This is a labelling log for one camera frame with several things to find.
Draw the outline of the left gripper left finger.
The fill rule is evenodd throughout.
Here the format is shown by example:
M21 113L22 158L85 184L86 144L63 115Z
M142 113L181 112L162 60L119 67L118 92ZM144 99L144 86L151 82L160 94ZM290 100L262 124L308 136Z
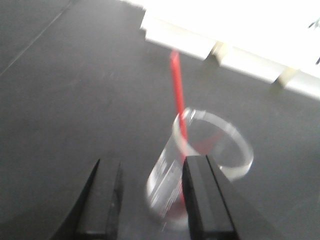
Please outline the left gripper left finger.
M118 158L98 159L52 240L116 240L123 201Z

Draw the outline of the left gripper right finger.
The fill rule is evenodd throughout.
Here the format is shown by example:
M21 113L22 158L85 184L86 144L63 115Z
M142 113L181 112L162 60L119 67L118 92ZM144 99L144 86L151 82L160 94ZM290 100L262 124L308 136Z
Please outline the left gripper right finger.
M277 240L279 232L207 155L188 156L182 189L193 240Z

